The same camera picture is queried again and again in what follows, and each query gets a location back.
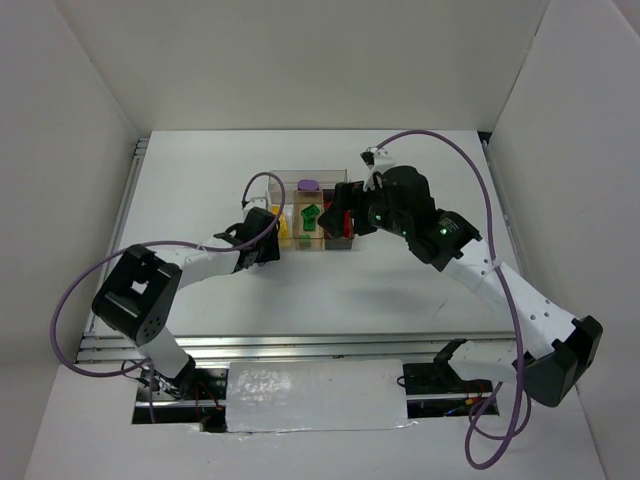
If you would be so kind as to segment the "long yellow lego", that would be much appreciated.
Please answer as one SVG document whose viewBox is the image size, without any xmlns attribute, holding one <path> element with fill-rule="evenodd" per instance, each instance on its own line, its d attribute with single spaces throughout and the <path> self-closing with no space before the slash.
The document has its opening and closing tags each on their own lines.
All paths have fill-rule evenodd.
<svg viewBox="0 0 640 480">
<path fill-rule="evenodd" d="M 279 217 L 278 241 L 283 249 L 288 249 L 292 245 L 292 234 L 290 231 L 290 223 L 286 215 Z"/>
</svg>

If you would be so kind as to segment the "green rounded lego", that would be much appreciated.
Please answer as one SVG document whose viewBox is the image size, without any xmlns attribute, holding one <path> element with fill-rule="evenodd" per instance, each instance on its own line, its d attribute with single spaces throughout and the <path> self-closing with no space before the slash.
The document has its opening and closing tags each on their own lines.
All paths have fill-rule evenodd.
<svg viewBox="0 0 640 480">
<path fill-rule="evenodd" d="M 309 204 L 300 210 L 300 215 L 304 221 L 315 220 L 320 214 L 321 210 L 316 204 Z"/>
</svg>

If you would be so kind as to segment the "purple rounded lego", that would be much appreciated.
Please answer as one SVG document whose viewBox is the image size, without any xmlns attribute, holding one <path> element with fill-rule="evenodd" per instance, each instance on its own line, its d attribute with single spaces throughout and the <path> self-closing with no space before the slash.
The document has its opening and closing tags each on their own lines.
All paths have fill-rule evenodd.
<svg viewBox="0 0 640 480">
<path fill-rule="evenodd" d="M 303 192 L 315 192 L 321 189 L 320 183 L 313 179 L 302 179 L 297 182 L 297 189 Z"/>
</svg>

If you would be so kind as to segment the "green rectangular lego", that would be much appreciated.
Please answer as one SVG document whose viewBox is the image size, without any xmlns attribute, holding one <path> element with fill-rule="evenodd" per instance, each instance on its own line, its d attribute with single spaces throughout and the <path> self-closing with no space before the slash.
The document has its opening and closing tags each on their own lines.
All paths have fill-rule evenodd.
<svg viewBox="0 0 640 480">
<path fill-rule="evenodd" d="M 314 219 L 305 219 L 303 221 L 303 231 L 312 232 L 316 228 L 316 221 Z"/>
</svg>

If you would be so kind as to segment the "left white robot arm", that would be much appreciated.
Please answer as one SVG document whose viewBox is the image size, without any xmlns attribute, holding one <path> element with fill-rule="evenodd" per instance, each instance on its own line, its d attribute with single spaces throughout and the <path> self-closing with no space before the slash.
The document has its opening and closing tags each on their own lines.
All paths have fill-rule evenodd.
<svg viewBox="0 0 640 480">
<path fill-rule="evenodd" d="M 214 235 L 200 248 L 153 251 L 127 248 L 91 305 L 92 312 L 149 359 L 156 374 L 182 398 L 191 398 L 207 374 L 180 347 L 167 327 L 177 292 L 216 276 L 226 276 L 280 259 L 279 221 L 253 207 L 242 222 Z"/>
</svg>

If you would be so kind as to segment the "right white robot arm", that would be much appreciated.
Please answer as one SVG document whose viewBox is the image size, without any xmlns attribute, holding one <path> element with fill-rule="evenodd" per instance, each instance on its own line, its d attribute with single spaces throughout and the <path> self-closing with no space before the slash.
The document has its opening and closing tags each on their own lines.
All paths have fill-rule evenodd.
<svg viewBox="0 0 640 480">
<path fill-rule="evenodd" d="M 449 342 L 434 361 L 443 381 L 513 383 L 535 402 L 556 407 L 593 364 L 601 323 L 577 318 L 499 261 L 476 227 L 436 206 L 427 179 L 415 168 L 392 167 L 365 181 L 336 184 L 318 223 L 338 237 L 347 218 L 358 236 L 382 230 L 401 237 L 418 260 L 512 322 L 515 339 L 504 346 Z"/>
</svg>

